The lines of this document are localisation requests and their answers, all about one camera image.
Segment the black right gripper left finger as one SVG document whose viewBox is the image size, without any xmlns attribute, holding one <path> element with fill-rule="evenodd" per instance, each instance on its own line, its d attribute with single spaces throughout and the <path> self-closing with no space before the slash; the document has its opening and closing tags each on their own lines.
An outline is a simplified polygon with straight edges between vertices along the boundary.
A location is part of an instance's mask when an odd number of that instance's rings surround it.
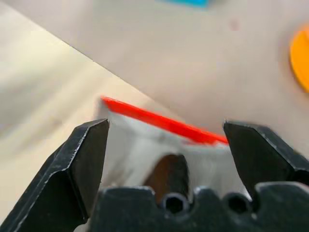
<svg viewBox="0 0 309 232">
<path fill-rule="evenodd" d="M 107 119 L 76 127 L 45 161 L 0 232 L 74 232 L 91 217 L 101 183 Z"/>
</svg>

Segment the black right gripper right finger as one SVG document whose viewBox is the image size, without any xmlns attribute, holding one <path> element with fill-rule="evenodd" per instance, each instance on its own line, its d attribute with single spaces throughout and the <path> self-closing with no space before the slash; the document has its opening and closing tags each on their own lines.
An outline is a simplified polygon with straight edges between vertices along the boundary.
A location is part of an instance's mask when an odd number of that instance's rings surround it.
<svg viewBox="0 0 309 232">
<path fill-rule="evenodd" d="M 309 202 L 309 160 L 266 126 L 226 121 L 224 132 L 255 202 Z"/>
</svg>

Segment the white packet with red edge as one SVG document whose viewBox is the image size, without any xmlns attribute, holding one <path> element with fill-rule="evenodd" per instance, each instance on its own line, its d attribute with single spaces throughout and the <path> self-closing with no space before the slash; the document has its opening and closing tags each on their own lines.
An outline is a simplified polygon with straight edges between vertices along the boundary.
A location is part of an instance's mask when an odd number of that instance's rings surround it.
<svg viewBox="0 0 309 232">
<path fill-rule="evenodd" d="M 206 186 L 220 196 L 247 194 L 224 136 L 105 96 L 97 117 L 110 124 L 103 186 L 147 185 L 161 193 L 168 163 L 180 154 L 187 161 L 190 190 Z"/>
</svg>

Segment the orange round object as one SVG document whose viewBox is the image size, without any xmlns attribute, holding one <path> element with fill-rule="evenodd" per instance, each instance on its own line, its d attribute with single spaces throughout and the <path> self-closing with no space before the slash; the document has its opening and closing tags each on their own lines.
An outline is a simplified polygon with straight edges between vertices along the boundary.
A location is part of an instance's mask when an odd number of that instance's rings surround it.
<svg viewBox="0 0 309 232">
<path fill-rule="evenodd" d="M 293 36 L 289 52 L 295 78 L 303 90 L 309 93 L 309 24 Z"/>
</svg>

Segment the blue object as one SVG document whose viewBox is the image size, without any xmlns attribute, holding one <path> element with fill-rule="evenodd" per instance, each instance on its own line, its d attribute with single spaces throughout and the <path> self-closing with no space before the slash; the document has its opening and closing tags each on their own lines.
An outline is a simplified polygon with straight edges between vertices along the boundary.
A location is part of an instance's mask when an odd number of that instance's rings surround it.
<svg viewBox="0 0 309 232">
<path fill-rule="evenodd" d="M 210 2 L 210 0 L 162 0 L 162 1 L 167 1 L 171 3 L 187 5 L 187 6 L 193 6 L 193 7 L 199 7 L 199 8 L 207 7 Z"/>
</svg>

